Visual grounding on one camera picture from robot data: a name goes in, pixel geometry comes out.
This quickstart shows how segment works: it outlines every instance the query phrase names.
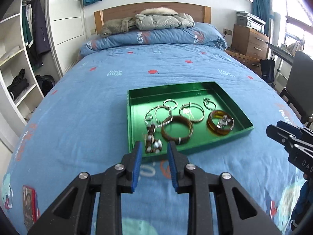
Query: green tray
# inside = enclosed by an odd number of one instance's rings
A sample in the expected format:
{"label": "green tray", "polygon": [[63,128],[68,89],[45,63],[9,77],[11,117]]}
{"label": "green tray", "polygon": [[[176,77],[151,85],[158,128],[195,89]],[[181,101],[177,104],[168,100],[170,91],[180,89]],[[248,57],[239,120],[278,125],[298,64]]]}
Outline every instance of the green tray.
{"label": "green tray", "polygon": [[[214,101],[218,110],[229,113],[235,121],[233,130],[225,136],[214,134],[207,127],[207,118],[210,111],[203,105],[203,98],[207,97]],[[146,124],[144,123],[144,115],[149,109],[157,105],[162,105],[166,99],[174,99],[178,102],[176,109],[172,111],[173,115],[179,115],[179,108],[184,103],[194,102],[200,104],[205,111],[205,117],[200,123],[193,124],[194,131],[190,140],[183,145],[178,145],[177,150],[184,154],[194,153],[201,150],[224,144],[231,140],[247,135],[252,129],[253,124],[238,107],[238,105],[225,93],[225,91],[215,82],[188,83],[176,85],[164,85],[156,87],[148,87],[141,89],[129,90],[127,94],[127,125],[128,125],[128,147],[129,152],[132,151],[135,141],[144,142],[147,134]],[[168,112],[165,109],[159,109],[157,117],[159,120],[165,119]],[[186,109],[185,117],[193,116],[199,119],[202,112],[196,108]],[[188,128],[177,123],[170,123],[165,126],[166,132],[173,137],[183,137],[188,135]],[[167,142],[161,135],[161,129],[156,129],[155,138],[161,139],[163,142],[162,151],[160,153],[146,154],[143,151],[143,159],[160,160],[167,159]]]}

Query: printer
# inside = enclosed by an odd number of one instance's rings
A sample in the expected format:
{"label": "printer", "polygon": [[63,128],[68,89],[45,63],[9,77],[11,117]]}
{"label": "printer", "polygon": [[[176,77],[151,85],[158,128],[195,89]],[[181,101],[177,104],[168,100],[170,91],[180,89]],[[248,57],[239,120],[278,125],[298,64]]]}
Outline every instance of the printer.
{"label": "printer", "polygon": [[264,33],[265,22],[246,11],[237,11],[237,25],[250,27]]}

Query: wardrobe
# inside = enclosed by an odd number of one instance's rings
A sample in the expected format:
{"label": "wardrobe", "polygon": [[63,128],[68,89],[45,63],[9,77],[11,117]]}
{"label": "wardrobe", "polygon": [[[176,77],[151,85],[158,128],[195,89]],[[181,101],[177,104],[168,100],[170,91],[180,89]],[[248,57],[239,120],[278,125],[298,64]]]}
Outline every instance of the wardrobe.
{"label": "wardrobe", "polygon": [[[11,151],[44,98],[36,75],[51,75],[58,82],[77,63],[79,47],[86,40],[81,0],[40,0],[51,51],[42,56],[43,66],[34,70],[22,25],[22,6],[28,1],[14,0],[0,20],[0,57],[15,48],[0,62],[0,140]],[[21,69],[29,86],[13,100],[7,88]]]}

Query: black bag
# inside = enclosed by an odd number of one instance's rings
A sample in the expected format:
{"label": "black bag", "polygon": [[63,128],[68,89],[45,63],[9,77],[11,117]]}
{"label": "black bag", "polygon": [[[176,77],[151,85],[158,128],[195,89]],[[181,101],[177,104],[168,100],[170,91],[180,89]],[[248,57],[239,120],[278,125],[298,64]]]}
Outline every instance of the black bag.
{"label": "black bag", "polygon": [[262,72],[262,79],[272,84],[274,82],[274,70],[275,70],[275,61],[274,55],[272,54],[271,59],[261,59],[261,72]]}
{"label": "black bag", "polygon": [[25,69],[21,69],[18,75],[13,79],[12,84],[7,87],[13,101],[29,86],[27,79],[24,79],[24,75]]}
{"label": "black bag", "polygon": [[50,75],[44,76],[37,75],[36,80],[43,93],[43,96],[46,96],[55,85],[54,78]]}

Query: wooden headboard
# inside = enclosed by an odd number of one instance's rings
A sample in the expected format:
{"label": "wooden headboard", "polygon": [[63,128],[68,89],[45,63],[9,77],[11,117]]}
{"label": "wooden headboard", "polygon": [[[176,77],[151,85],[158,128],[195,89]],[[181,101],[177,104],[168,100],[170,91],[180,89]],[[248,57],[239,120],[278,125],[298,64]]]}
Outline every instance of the wooden headboard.
{"label": "wooden headboard", "polygon": [[211,23],[211,7],[178,2],[144,2],[117,6],[94,12],[96,32],[99,33],[103,23],[111,19],[134,17],[144,9],[166,7],[177,13],[186,13],[193,17],[195,22]]}

